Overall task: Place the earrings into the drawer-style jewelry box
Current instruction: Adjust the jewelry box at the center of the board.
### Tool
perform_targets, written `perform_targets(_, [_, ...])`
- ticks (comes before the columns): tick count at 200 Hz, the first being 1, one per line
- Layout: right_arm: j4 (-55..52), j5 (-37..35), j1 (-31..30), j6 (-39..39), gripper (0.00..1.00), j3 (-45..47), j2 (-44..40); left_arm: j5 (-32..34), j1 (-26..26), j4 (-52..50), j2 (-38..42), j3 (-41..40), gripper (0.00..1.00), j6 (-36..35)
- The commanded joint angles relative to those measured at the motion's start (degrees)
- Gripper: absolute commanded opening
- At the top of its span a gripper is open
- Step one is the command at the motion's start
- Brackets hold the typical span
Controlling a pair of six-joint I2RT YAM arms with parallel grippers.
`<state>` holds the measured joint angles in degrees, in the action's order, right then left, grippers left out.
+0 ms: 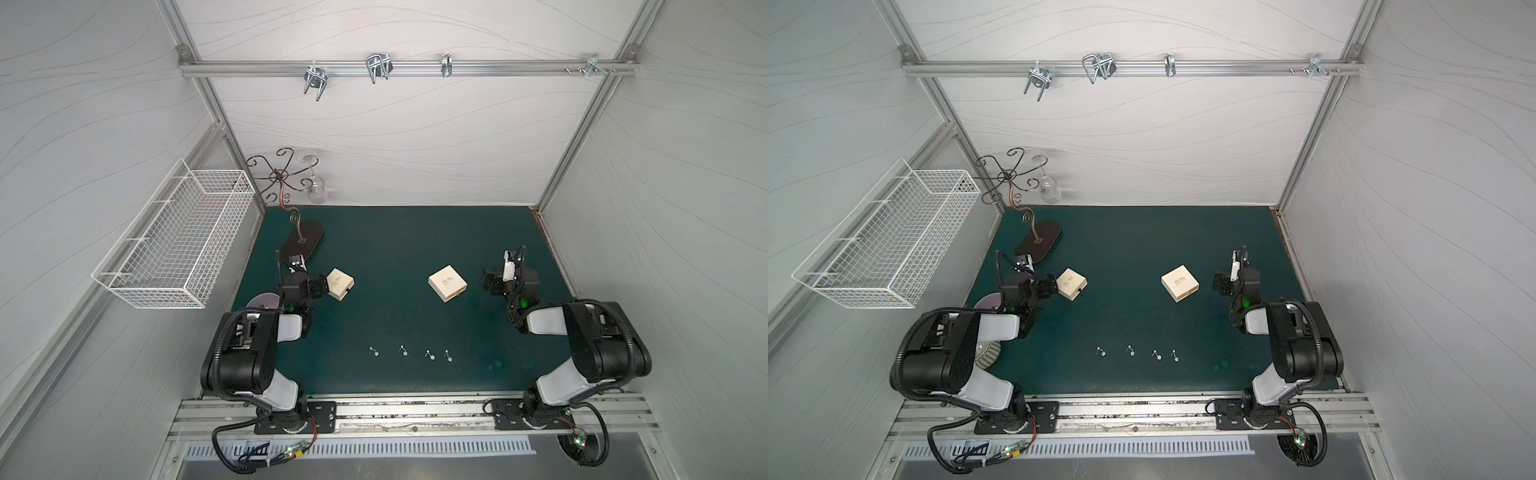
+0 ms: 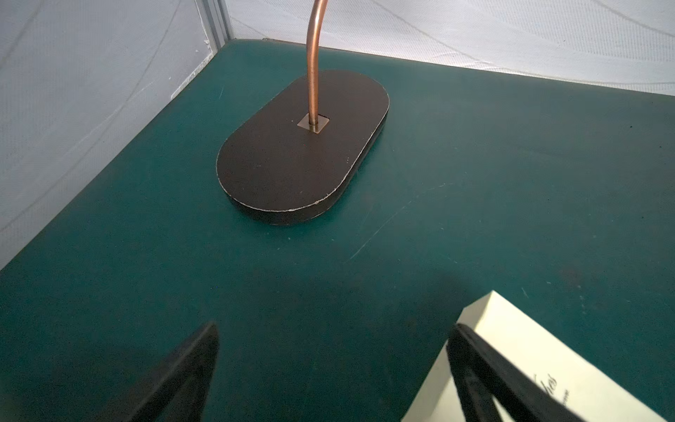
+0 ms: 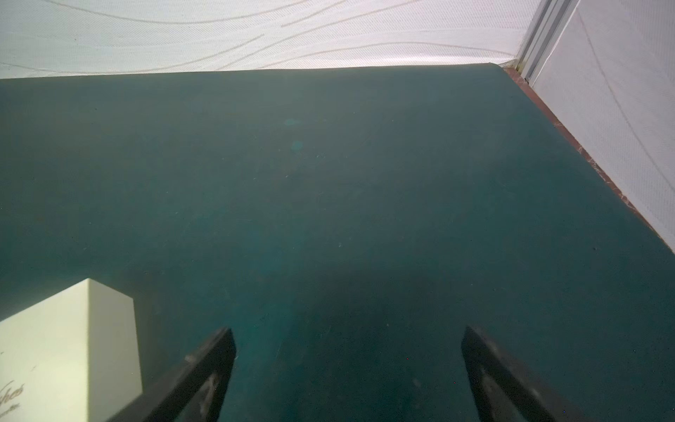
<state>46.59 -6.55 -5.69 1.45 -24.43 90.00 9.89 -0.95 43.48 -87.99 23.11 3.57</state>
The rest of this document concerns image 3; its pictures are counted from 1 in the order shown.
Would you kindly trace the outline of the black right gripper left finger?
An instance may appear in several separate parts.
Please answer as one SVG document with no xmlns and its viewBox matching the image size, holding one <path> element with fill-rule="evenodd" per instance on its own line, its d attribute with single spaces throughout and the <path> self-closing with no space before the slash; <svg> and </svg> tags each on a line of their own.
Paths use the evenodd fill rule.
<svg viewBox="0 0 675 422">
<path fill-rule="evenodd" d="M 236 357 L 232 330 L 221 328 L 110 420 L 219 420 Z"/>
</svg>

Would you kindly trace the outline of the cream drawer jewelry box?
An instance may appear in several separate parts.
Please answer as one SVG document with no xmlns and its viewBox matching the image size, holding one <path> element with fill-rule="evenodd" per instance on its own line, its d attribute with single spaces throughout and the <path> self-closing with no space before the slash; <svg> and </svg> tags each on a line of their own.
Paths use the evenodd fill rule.
<svg viewBox="0 0 675 422">
<path fill-rule="evenodd" d="M 131 297 L 86 279 L 2 321 L 3 421 L 107 421 L 141 394 Z"/>
</svg>

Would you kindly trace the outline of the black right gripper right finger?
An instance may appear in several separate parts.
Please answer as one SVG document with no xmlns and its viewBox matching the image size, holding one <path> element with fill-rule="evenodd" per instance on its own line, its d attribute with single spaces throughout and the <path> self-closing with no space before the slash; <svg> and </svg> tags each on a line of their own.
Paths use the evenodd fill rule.
<svg viewBox="0 0 675 422">
<path fill-rule="evenodd" d="M 462 357 L 481 421 L 589 420 L 479 327 L 465 328 Z"/>
</svg>

